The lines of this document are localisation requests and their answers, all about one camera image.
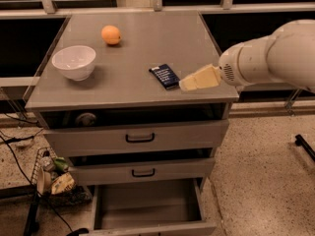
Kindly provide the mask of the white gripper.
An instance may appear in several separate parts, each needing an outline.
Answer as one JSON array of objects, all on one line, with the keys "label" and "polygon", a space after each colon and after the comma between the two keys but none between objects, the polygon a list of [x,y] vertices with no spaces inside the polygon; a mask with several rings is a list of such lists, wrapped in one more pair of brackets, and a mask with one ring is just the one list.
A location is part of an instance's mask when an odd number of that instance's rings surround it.
[{"label": "white gripper", "polygon": [[228,48],[219,66],[206,65],[179,82],[184,91],[217,87],[221,78],[231,86],[250,86],[258,81],[263,65],[262,51],[256,41],[241,42]]}]

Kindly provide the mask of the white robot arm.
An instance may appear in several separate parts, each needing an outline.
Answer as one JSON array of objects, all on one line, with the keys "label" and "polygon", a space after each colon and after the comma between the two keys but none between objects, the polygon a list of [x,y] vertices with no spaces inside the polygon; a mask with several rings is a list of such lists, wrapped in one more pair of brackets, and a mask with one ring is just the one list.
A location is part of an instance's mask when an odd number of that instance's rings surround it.
[{"label": "white robot arm", "polygon": [[219,64],[206,65],[179,82],[184,91],[221,82],[234,87],[285,83],[315,90],[315,21],[289,22],[272,34],[229,47]]}]

